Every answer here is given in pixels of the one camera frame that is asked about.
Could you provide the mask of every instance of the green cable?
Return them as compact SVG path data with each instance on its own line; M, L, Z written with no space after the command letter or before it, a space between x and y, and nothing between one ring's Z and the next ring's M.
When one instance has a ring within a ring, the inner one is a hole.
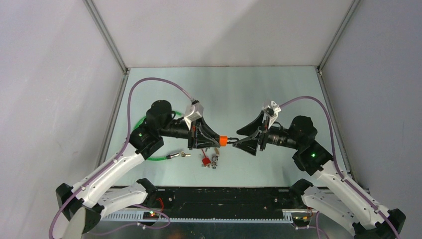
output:
M178 115L178 116L182 116L182 113L180 113L178 111L174 111L174 113L176 113L176 115ZM140 119L138 121L138 123L135 125L135 127L133 129L138 128L142 123L144 123L145 118L146 118L146 116L142 117L142 119ZM147 158L147 160L150 160L150 161L163 161L163 160L167 160L167 157L161 157L161 158L152 158L152 157L149 157L149 158Z

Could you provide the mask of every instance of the white wall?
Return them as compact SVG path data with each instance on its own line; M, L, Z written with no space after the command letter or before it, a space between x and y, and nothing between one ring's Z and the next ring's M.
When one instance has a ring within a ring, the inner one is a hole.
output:
M122 78L81 0L0 1L0 237L47 238L93 170Z
M129 67L317 65L352 0L96 0Z
M422 1L363 1L323 77L360 182L421 238Z

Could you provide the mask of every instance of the orange cap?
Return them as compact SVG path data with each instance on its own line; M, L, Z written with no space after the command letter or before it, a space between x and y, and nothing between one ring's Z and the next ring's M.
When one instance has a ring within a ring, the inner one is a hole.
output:
M227 140L228 140L227 136L220 136L220 146L221 147L226 146L227 145Z

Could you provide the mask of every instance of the red tag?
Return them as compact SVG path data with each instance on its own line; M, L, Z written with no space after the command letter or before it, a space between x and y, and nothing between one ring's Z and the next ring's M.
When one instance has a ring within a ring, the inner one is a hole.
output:
M208 165L211 164L211 160L209 158L203 158L202 163L204 164L205 167L208 167Z

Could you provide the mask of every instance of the white tabletop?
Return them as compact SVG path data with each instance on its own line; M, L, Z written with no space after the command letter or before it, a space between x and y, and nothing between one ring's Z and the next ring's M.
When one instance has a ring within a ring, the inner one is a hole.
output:
M294 97L313 96L324 101L314 67L187 67L132 68L113 130L107 158L113 156L126 137L127 98L133 84L145 77L159 77L178 83L204 106L204 119L218 134L239 137L236 131L252 122L267 100L282 104ZM175 87L162 82L144 82L132 96L132 128L156 100L167 100L173 110L184 112L190 103ZM286 106L277 119L289 127L295 116L312 118L318 130L316 140L331 152L328 124L324 112L311 100L299 100ZM185 187L287 187L301 178L322 186L300 171L293 162L295 150L274 145L252 156L232 146L220 148L217 169L201 167L202 152L188 150L187 140L164 138L164 146L153 156L185 151L190 157L166 161L146 161L130 170L116 185L130 185L148 178L156 186ZM344 167L337 139L337 159ZM207 152L211 157L213 150Z

